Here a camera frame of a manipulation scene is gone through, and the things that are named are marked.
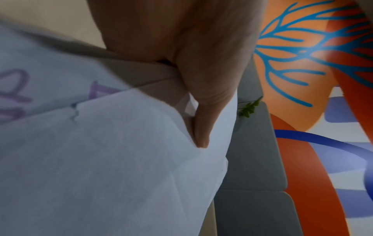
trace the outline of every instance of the finger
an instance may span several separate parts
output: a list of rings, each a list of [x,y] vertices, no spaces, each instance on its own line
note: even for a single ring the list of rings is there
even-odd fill
[[[207,148],[210,142],[210,134],[216,120],[225,106],[231,100],[221,101],[215,104],[203,105],[199,104],[194,117],[194,138],[197,147]]]

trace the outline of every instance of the skin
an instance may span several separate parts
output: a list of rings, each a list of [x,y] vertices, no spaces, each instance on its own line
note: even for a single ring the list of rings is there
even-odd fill
[[[199,106],[198,147],[231,100],[254,51],[266,0],[88,0],[108,50],[168,60]]]

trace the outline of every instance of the hand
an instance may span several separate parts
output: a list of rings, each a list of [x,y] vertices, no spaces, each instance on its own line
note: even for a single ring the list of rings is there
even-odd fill
[[[206,148],[258,38],[266,0],[88,0],[108,50],[168,60],[198,101],[194,136]]]

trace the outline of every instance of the green plant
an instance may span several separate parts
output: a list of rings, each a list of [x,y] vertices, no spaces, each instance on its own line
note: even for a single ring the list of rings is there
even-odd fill
[[[255,107],[259,105],[259,102],[262,98],[263,96],[261,96],[254,102],[249,102],[248,104],[246,104],[246,106],[241,110],[240,115],[243,115],[244,117],[249,118],[250,114],[255,112]]]

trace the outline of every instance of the sheet of paper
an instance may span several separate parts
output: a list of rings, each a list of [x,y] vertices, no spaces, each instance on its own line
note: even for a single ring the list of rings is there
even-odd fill
[[[236,96],[198,149],[196,104],[172,69],[72,55],[3,25],[0,45],[0,110],[23,110],[0,125],[0,235],[198,235]],[[12,87],[24,72],[29,86]]]

